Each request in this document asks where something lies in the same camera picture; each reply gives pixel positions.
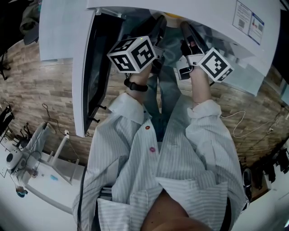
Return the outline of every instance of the white striped shirt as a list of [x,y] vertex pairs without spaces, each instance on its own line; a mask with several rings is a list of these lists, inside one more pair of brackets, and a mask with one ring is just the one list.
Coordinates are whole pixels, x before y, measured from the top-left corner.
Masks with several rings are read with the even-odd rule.
[[[109,117],[95,130],[84,182],[82,228],[91,230],[107,168],[119,160],[112,201],[98,199],[101,230],[139,231],[163,189],[193,217],[220,230],[231,202],[231,227],[244,205],[238,156],[232,137],[212,100],[191,108],[181,95],[169,120],[161,150],[151,116],[124,93],[110,105]],[[79,196],[73,203],[77,220]]]

